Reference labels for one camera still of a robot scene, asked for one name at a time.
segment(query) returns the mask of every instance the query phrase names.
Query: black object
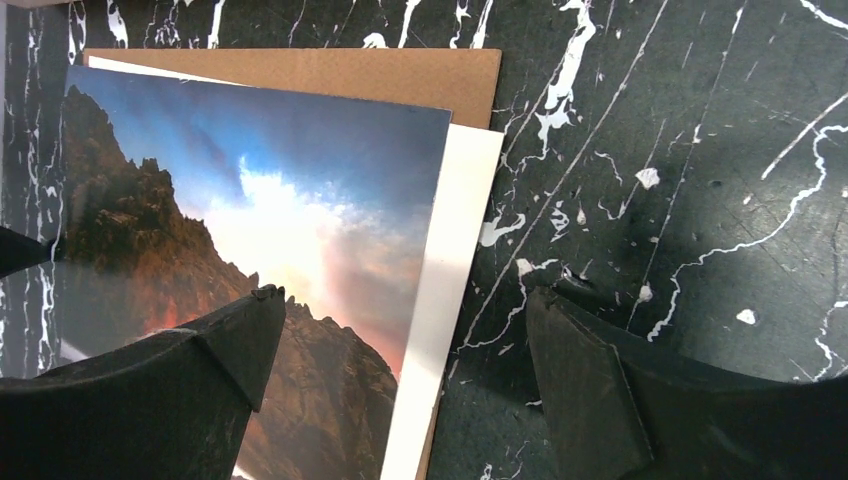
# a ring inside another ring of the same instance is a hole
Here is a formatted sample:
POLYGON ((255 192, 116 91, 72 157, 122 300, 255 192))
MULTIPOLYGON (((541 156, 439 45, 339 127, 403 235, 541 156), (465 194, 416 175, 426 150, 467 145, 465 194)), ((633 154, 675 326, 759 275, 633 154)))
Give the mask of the black object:
POLYGON ((848 478, 848 378, 716 368, 547 288, 530 296, 527 332, 563 479, 848 478))
POLYGON ((0 379, 0 479, 229 480, 284 297, 269 285, 118 350, 0 379))
POLYGON ((65 237, 39 243, 6 227, 0 227, 0 278, 65 256, 65 237))

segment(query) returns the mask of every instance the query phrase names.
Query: mountain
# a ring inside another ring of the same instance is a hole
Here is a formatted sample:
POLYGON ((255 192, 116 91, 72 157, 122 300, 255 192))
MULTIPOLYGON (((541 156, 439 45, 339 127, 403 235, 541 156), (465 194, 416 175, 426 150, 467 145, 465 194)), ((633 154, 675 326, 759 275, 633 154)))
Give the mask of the mountain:
MULTIPOLYGON (((156 159, 126 159, 90 96, 70 87, 63 118, 62 338, 97 355, 257 287, 257 274, 221 260, 202 220, 180 212, 156 159)), ((397 391, 391 370, 353 330, 313 318, 294 296, 286 312, 239 466, 257 480, 377 480, 397 391)))

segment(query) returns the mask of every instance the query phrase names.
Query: marble table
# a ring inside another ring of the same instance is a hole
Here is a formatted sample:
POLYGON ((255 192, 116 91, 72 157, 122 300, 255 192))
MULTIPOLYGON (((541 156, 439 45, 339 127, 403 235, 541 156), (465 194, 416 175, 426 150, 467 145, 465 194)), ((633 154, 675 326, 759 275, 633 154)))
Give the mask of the marble table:
MULTIPOLYGON (((430 479, 555 478, 523 317, 537 285, 601 285, 622 305, 601 318, 722 368, 848 369, 840 0, 97 0, 7 16, 5 168, 44 182, 85 47, 503 50, 503 162, 430 479)), ((39 189, 27 206, 54 201, 39 189)))

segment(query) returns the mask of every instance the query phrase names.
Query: sky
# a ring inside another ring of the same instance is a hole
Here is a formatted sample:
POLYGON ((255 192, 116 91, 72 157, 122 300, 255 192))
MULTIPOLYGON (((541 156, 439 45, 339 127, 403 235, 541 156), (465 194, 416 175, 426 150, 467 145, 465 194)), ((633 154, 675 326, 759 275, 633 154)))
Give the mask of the sky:
POLYGON ((127 159, 260 284, 331 316, 397 376, 450 112, 71 66, 127 159))

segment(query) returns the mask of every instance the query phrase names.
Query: photograph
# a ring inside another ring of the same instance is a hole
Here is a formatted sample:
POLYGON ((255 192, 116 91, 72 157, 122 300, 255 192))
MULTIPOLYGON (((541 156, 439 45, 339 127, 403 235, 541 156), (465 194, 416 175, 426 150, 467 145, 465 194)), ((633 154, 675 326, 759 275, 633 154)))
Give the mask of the photograph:
MULTIPOLYGON (((71 66, 61 202, 44 213, 61 217, 62 260, 39 296, 56 339, 39 365, 282 286, 284 331, 233 478, 377 480, 450 119, 71 66)), ((33 308, 12 287, 44 268, 4 280, 7 317, 33 308)))

